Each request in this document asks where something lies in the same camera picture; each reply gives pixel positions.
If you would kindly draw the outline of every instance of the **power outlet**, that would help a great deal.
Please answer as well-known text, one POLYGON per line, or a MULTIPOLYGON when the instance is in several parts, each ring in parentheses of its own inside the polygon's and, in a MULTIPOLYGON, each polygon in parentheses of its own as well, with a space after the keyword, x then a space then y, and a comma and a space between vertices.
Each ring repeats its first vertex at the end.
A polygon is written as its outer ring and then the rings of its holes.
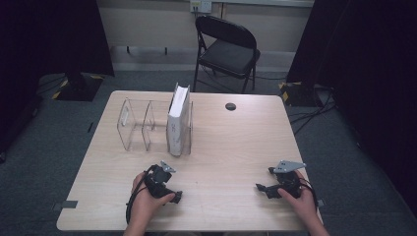
POLYGON ((202 1, 190 1, 190 12, 200 12, 200 9, 202 8, 202 1))
POLYGON ((202 7, 200 9, 201 13, 211 13, 211 2, 202 1, 202 7))

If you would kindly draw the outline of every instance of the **clear acrylic book stand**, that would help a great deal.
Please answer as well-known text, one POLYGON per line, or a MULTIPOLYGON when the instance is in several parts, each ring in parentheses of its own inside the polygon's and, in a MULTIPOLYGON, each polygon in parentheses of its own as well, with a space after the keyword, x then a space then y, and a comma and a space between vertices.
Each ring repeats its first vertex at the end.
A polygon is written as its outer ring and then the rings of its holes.
MULTIPOLYGON (((126 98, 120 110, 117 130, 125 150, 168 152, 166 124, 171 102, 126 98)), ((193 102, 190 102, 190 123, 182 154, 191 153, 193 102)))

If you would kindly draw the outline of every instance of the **carpeted floor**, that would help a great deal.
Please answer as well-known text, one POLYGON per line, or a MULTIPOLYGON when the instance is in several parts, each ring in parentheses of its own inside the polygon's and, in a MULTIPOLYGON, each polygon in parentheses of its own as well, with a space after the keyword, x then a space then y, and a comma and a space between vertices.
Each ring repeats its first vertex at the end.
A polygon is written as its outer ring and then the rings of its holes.
MULTIPOLYGON (((223 77, 201 78, 214 85, 223 77)), ((280 95, 284 73, 261 72, 256 89, 247 93, 280 95)), ((0 235, 122 235, 121 232, 61 232, 59 211, 53 206, 67 199, 89 147, 94 129, 114 90, 172 91, 190 85, 194 71, 116 72, 107 77, 92 102, 51 99, 61 75, 41 79, 44 97, 0 165, 0 235)), ((222 92, 198 84, 198 92, 222 92)), ((320 91, 322 98, 328 92, 320 91)), ((290 121, 316 107, 286 107, 290 121)), ((293 123, 296 141, 318 197, 325 226, 332 235, 417 235, 417 223, 381 169, 357 146, 353 132, 337 109, 293 123)), ((307 235, 270 233, 269 235, 307 235)))

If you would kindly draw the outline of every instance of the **wooden table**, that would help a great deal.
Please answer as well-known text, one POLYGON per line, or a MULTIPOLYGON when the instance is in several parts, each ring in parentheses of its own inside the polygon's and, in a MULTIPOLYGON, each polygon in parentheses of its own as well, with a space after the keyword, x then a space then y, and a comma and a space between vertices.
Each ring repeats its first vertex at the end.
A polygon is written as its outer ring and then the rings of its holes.
POLYGON ((191 154, 126 151, 116 124, 126 97, 169 101, 172 92, 114 91, 104 109, 57 222, 66 231, 126 228, 125 210, 135 176, 161 160, 177 170, 167 183, 183 191, 178 205, 160 209, 148 231, 305 230, 283 199, 269 200, 255 184, 277 184, 269 167, 302 162, 282 100, 272 95, 191 93, 191 154), (233 102, 236 110, 225 104, 233 102))

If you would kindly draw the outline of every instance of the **thick book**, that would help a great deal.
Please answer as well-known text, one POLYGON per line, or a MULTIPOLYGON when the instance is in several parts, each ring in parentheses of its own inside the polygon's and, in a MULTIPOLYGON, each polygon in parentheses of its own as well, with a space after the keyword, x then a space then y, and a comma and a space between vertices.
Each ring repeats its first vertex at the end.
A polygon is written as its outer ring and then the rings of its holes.
POLYGON ((181 155, 184 142, 189 132, 190 122, 190 87, 176 86, 168 111, 166 137, 169 152, 181 155))

